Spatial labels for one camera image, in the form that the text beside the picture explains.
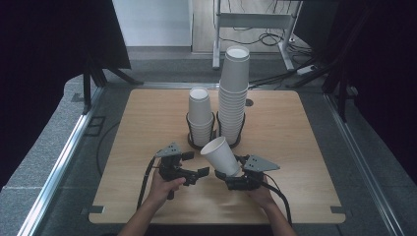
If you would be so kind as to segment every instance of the wooden tabletop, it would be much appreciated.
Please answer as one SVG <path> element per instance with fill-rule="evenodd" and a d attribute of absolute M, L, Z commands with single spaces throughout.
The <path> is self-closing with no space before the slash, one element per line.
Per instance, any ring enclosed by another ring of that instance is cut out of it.
<path fill-rule="evenodd" d="M 211 108 L 218 109 L 218 90 L 210 90 Z M 240 191 L 228 191 L 214 176 L 213 168 L 187 143 L 189 133 L 188 89 L 144 89 L 132 91 L 93 205 L 103 213 L 91 213 L 93 223 L 126 223 L 136 210 L 145 170 L 152 157 L 175 142 L 195 157 L 184 161 L 184 169 L 210 167 L 210 174 L 196 185 L 182 186 L 175 199 L 167 201 L 152 220 L 162 224 L 265 224 L 259 207 Z M 286 196 L 294 223 L 341 223 L 343 213 L 328 175 L 303 105 L 295 91 L 249 90 L 254 105 L 245 108 L 242 140 L 232 151 L 255 154 L 280 166 L 269 171 Z M 151 177 L 146 195 L 150 188 Z M 282 200 L 272 193 L 285 215 Z"/>

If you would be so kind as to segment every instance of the forearm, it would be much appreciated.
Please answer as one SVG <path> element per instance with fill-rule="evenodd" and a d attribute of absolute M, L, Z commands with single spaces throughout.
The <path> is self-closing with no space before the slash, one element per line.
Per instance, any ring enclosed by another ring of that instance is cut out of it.
<path fill-rule="evenodd" d="M 282 214 L 281 210 L 276 205 L 276 203 L 268 204 L 268 206 L 263 207 L 263 209 L 264 212 L 267 214 L 270 227 L 274 236 L 297 235 L 295 231 L 292 229 L 291 225 L 289 225 L 288 221 L 286 220 L 285 216 Z"/>
<path fill-rule="evenodd" d="M 122 231 L 119 233 L 119 236 L 145 235 L 150 221 L 152 220 L 157 210 L 158 207 L 156 205 L 148 201 L 144 201 L 144 203 L 131 217 L 125 227 L 123 227 Z"/>

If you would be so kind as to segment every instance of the tall cup stack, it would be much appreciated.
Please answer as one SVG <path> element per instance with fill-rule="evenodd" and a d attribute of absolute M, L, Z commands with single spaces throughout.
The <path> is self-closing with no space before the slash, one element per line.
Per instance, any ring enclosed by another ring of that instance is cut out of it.
<path fill-rule="evenodd" d="M 209 92 L 202 87 L 192 88 L 187 122 L 190 126 L 190 138 L 195 146 L 203 147 L 210 141 L 213 119 Z"/>
<path fill-rule="evenodd" d="M 249 86 L 249 50 L 244 46 L 227 48 L 218 92 L 218 122 L 221 136 L 229 145 L 236 143 L 245 116 Z"/>

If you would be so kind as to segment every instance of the white wall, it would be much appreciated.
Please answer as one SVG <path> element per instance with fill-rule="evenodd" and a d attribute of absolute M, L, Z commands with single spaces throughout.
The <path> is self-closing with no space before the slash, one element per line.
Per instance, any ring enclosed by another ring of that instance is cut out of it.
<path fill-rule="evenodd" d="M 191 0 L 113 0 L 126 46 L 190 46 Z"/>

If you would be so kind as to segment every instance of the human hand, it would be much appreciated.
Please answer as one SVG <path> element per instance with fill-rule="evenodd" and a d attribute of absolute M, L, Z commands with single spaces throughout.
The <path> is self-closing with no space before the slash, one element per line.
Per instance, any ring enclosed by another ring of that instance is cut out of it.
<path fill-rule="evenodd" d="M 179 190 L 180 186 L 186 181 L 185 178 L 178 178 L 172 181 L 166 181 L 160 176 L 158 169 L 153 170 L 152 182 L 149 194 L 145 202 L 152 204 L 159 209 L 163 206 L 169 192 Z"/>
<path fill-rule="evenodd" d="M 268 182 L 266 175 L 264 175 L 264 182 Z M 270 190 L 264 186 L 261 186 L 256 190 L 245 191 L 245 193 L 263 209 L 269 207 L 270 205 L 276 205 L 272 195 L 270 194 Z"/>

